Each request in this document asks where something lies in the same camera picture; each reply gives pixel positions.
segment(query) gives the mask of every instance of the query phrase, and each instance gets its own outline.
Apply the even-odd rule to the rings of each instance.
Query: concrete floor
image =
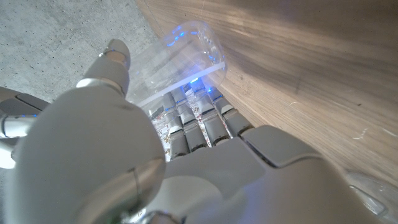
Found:
[[[52,102],[112,38],[125,41],[132,56],[157,40],[135,1],[2,0],[0,86]],[[5,175],[0,169],[0,198]]]

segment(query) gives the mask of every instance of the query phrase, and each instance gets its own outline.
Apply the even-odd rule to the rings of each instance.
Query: wooden wall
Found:
[[[162,37],[207,22],[228,60],[220,91],[255,126],[398,185],[395,0],[136,0]]]

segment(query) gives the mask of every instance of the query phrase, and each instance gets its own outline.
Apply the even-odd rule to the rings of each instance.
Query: clear plastic cup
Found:
[[[126,99],[150,116],[148,108],[161,105],[166,93],[198,80],[207,90],[217,87],[226,71],[221,45],[210,27],[186,22],[131,59]]]

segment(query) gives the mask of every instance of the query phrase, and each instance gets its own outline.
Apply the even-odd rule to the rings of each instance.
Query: robotic hand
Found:
[[[377,223],[317,151],[271,126],[166,165],[147,115],[124,100],[129,62],[111,41],[40,114],[17,145],[7,223],[119,223],[144,207],[140,223]]]

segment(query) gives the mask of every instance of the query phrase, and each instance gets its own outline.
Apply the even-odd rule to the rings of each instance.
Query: wooden surface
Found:
[[[219,87],[252,124],[398,186],[395,0],[136,0],[155,33],[203,20],[228,60]]]

